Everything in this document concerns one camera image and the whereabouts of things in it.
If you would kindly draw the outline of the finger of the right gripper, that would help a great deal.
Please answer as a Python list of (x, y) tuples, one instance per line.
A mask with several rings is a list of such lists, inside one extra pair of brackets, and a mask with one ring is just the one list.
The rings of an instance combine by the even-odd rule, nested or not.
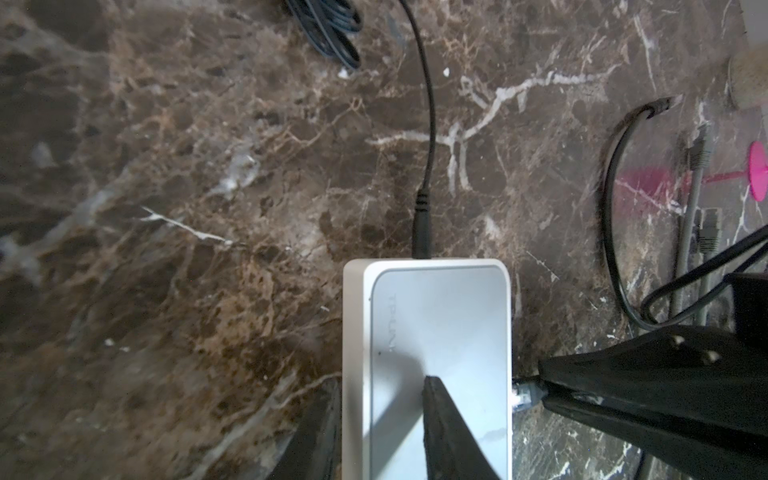
[(544, 407), (626, 441), (695, 479), (765, 479), (767, 437), (549, 395)]
[(765, 420), (767, 354), (712, 327), (673, 326), (539, 362), (542, 380), (691, 420)]

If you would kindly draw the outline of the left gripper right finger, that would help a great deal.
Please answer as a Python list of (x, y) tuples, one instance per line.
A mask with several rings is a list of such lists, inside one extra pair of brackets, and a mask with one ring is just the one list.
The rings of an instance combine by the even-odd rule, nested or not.
[(440, 378), (425, 377), (422, 403), (423, 443), (430, 480), (500, 479)]

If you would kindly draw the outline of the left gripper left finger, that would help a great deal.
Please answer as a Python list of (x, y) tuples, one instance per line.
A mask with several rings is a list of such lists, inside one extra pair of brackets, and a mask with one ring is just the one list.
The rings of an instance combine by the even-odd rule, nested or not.
[(325, 380), (268, 479), (333, 479), (340, 458), (342, 387)]

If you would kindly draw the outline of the white network switch box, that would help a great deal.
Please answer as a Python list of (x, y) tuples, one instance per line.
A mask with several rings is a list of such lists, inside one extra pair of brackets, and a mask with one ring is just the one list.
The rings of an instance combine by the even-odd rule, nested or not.
[(343, 270), (342, 475), (424, 479), (422, 390), (445, 385), (494, 473), (512, 475), (512, 312), (495, 259), (356, 259)]

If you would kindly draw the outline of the pink funnel cup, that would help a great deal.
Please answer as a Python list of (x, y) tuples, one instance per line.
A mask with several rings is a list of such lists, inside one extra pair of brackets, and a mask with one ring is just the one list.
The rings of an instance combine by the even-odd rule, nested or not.
[(703, 177), (704, 184), (729, 180), (745, 180), (748, 184), (748, 193), (753, 200), (762, 202), (766, 199), (767, 153), (763, 143), (754, 141), (750, 144), (744, 170), (710, 174)]

